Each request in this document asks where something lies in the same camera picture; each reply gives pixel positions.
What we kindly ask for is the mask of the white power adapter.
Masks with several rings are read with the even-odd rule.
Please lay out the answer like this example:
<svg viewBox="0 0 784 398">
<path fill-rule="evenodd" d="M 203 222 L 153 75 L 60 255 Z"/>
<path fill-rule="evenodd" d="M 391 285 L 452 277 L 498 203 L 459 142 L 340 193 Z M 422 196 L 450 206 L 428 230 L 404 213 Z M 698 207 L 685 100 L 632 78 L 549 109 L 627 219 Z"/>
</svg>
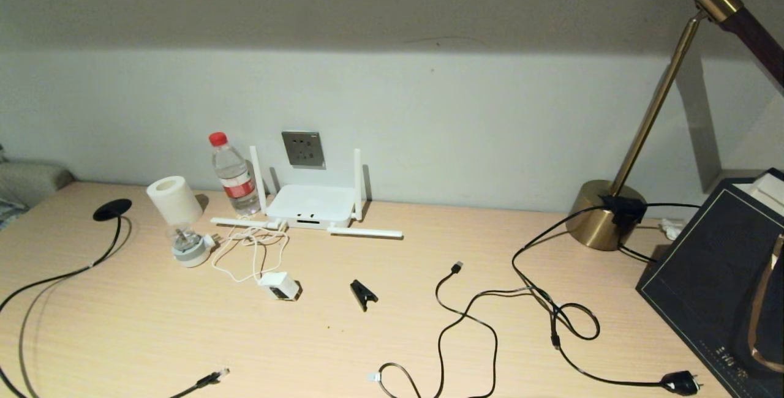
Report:
<svg viewBox="0 0 784 398">
<path fill-rule="evenodd" d="M 257 285 L 271 298 L 281 301 L 297 301 L 302 287 L 287 272 L 264 273 Z"/>
</svg>

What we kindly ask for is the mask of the white router with antennas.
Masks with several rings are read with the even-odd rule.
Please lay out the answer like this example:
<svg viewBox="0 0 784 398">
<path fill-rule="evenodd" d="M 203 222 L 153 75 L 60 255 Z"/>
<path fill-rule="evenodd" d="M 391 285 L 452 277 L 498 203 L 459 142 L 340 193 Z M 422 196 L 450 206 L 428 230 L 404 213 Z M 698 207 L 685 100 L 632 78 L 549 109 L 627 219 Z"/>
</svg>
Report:
<svg viewBox="0 0 784 398">
<path fill-rule="evenodd" d="M 353 150 L 353 180 L 352 187 L 286 185 L 269 205 L 263 205 L 266 220 L 213 217 L 210 222 L 243 228 L 305 228 L 325 230 L 330 235 L 402 239 L 402 231 L 350 227 L 351 222 L 361 222 L 364 217 L 365 183 L 360 149 Z"/>
</svg>

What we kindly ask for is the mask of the black clip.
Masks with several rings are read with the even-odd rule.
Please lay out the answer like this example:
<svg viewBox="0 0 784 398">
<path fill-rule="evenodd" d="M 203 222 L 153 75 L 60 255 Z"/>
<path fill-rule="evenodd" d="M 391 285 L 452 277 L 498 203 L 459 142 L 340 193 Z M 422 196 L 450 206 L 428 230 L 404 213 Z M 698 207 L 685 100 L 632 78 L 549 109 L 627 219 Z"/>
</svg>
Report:
<svg viewBox="0 0 784 398">
<path fill-rule="evenodd" d="M 379 301 L 378 296 L 372 290 L 367 288 L 367 286 L 365 286 L 363 283 L 361 283 L 361 281 L 359 281 L 359 280 L 353 280 L 350 283 L 350 289 L 351 289 L 351 292 L 353 293 L 353 295 L 355 295 L 355 299 L 356 299 L 356 301 L 358 301 L 358 305 L 360 306 L 360 308 L 361 308 L 361 310 L 363 312 L 367 312 L 368 311 L 367 310 L 368 309 L 368 303 L 370 301 L 372 301 L 372 302 L 378 302 Z"/>
</svg>

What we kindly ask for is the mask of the clear bottle red cap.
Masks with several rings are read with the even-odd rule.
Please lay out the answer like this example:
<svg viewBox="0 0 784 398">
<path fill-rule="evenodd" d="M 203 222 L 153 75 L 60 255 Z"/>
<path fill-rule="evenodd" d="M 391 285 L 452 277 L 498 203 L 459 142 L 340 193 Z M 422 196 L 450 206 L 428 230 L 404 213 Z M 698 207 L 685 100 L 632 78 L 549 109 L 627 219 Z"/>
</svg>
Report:
<svg viewBox="0 0 784 398">
<path fill-rule="evenodd" d="M 233 210 L 243 216 L 260 212 L 257 186 L 244 156 L 222 131 L 208 135 L 208 141 L 213 147 L 212 167 Z"/>
</svg>

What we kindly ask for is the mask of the brass desk lamp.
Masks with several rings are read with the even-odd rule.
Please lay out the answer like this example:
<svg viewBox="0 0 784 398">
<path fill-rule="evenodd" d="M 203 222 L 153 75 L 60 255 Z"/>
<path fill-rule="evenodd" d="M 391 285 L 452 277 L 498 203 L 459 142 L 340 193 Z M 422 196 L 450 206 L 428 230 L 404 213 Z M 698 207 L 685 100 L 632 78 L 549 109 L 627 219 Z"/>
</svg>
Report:
<svg viewBox="0 0 784 398">
<path fill-rule="evenodd" d="M 784 92 L 784 48 L 748 10 L 742 0 L 692 1 L 695 3 L 696 14 L 689 18 L 684 26 L 669 64 L 659 80 L 649 107 L 615 178 L 610 181 L 599 179 L 583 183 L 570 214 L 565 219 L 567 231 L 577 242 L 586 247 L 602 251 L 618 250 L 627 242 L 638 225 L 633 228 L 619 228 L 618 225 L 614 225 L 611 221 L 613 215 L 600 199 L 602 195 L 642 199 L 649 208 L 650 203 L 643 195 L 627 186 L 627 179 L 703 21 L 710 21 L 723 31 L 739 38 L 750 50 L 768 79 L 779 91 Z"/>
</svg>

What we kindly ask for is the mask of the black block on lamp base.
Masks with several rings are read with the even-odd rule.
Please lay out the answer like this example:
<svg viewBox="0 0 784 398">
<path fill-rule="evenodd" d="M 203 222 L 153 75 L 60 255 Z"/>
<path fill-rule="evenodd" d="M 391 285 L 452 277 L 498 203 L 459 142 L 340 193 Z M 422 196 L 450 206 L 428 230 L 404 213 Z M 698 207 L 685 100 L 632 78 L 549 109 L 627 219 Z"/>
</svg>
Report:
<svg viewBox="0 0 784 398">
<path fill-rule="evenodd" d="M 605 208 L 613 214 L 611 221 L 619 228 L 633 228 L 641 222 L 647 211 L 647 203 L 642 199 L 621 195 L 602 195 L 600 199 Z"/>
</svg>

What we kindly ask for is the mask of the black desk grommet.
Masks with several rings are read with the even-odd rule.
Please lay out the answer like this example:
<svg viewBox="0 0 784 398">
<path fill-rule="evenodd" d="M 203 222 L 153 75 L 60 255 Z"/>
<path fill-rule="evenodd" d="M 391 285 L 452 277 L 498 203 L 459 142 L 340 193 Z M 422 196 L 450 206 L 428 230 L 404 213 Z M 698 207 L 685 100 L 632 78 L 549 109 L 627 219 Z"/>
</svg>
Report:
<svg viewBox="0 0 784 398">
<path fill-rule="evenodd" d="M 106 222 L 111 219 L 120 219 L 130 208 L 132 201 L 129 199 L 115 199 L 99 206 L 93 213 L 92 219 L 96 222 Z"/>
</svg>

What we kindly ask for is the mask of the grey cushion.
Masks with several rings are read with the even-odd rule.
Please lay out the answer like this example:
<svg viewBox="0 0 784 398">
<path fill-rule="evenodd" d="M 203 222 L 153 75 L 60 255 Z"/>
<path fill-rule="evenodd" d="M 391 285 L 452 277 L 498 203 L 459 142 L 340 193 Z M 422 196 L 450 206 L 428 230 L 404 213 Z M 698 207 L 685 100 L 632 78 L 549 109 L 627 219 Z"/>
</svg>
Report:
<svg viewBox="0 0 784 398">
<path fill-rule="evenodd" d="M 59 165 L 11 161 L 0 144 L 0 231 L 74 180 Z"/>
</svg>

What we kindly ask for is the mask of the white box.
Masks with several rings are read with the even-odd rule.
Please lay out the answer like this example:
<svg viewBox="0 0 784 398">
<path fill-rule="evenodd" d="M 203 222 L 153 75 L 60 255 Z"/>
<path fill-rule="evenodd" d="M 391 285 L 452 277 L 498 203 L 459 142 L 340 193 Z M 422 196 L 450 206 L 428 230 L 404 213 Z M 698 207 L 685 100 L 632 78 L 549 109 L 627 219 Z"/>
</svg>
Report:
<svg viewBox="0 0 784 398">
<path fill-rule="evenodd" d="M 734 187 L 784 217 L 784 175 L 771 169 L 750 182 L 736 183 Z"/>
</svg>

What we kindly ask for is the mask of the grey wall socket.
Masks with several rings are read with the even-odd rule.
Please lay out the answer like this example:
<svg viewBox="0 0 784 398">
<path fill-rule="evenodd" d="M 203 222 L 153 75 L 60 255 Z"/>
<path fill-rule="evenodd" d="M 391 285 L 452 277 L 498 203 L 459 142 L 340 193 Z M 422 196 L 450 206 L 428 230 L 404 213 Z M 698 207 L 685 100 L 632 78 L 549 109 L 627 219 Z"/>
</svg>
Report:
<svg viewBox="0 0 784 398">
<path fill-rule="evenodd" d="M 325 168 L 321 135 L 317 131 L 283 131 L 282 141 L 291 166 L 311 169 Z"/>
</svg>

